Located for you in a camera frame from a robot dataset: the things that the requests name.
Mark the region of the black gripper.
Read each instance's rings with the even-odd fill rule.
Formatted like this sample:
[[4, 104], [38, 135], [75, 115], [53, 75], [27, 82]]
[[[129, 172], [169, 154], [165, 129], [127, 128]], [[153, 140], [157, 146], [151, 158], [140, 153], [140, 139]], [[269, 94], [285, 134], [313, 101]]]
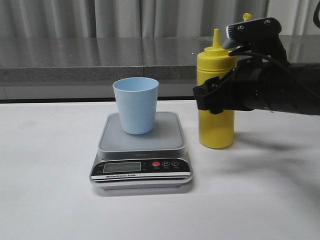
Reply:
[[256, 68], [254, 64], [248, 63], [248, 60], [242, 60], [240, 66], [224, 77], [212, 77], [202, 85], [194, 87], [193, 96], [197, 109], [209, 111], [213, 115], [224, 110], [271, 110], [266, 87], [272, 64], [263, 62]]

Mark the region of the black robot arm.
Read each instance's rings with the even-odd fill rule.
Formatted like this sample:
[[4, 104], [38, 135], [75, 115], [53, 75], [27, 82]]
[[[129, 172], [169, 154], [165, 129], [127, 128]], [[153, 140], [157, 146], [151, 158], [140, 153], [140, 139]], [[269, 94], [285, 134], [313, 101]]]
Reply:
[[217, 90], [217, 108], [268, 110], [302, 115], [320, 114], [319, 64], [293, 64], [280, 68], [271, 62], [261, 66], [240, 61]]

